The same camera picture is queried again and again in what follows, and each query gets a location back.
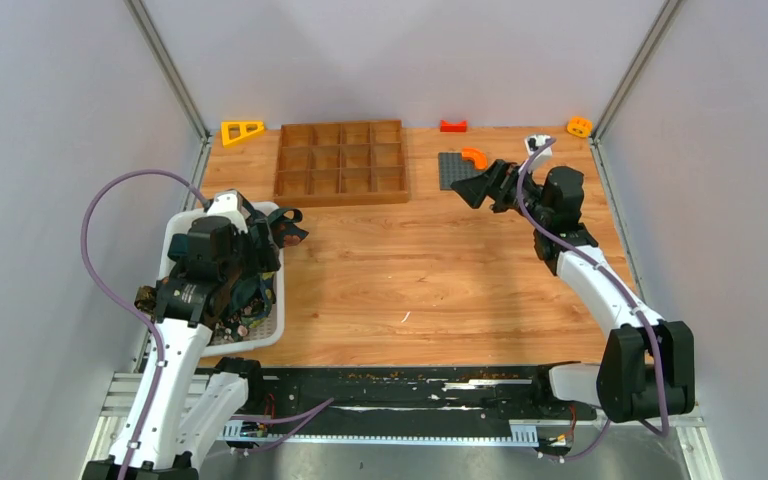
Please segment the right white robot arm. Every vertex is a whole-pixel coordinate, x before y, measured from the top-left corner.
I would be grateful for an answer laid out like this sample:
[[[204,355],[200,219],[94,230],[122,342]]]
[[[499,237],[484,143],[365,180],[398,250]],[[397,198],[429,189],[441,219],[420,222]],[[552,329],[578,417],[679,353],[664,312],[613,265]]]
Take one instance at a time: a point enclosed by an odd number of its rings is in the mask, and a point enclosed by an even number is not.
[[[473,209],[490,200],[495,213],[521,214],[534,228],[537,257],[578,295],[606,337],[599,364],[543,366],[532,406],[552,418],[583,403],[615,423],[687,414],[696,405],[693,334],[646,306],[610,267],[580,220],[583,183],[581,172],[558,166],[537,184],[518,165],[497,160],[451,184]]]

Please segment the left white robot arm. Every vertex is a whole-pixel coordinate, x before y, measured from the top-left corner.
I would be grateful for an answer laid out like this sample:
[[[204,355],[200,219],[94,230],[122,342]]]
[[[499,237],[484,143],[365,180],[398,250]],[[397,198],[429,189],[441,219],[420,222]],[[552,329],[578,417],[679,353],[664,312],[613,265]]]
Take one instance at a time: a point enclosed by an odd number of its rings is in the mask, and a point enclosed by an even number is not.
[[[196,479],[225,424],[266,400],[256,361],[239,353],[274,344],[285,326],[283,252],[273,235],[284,212],[233,192],[174,215],[165,232],[154,313],[121,306],[145,323],[152,340],[126,424],[86,479]],[[263,313],[276,320],[265,340],[212,347],[214,326],[241,307],[234,287],[270,273],[274,294]]]

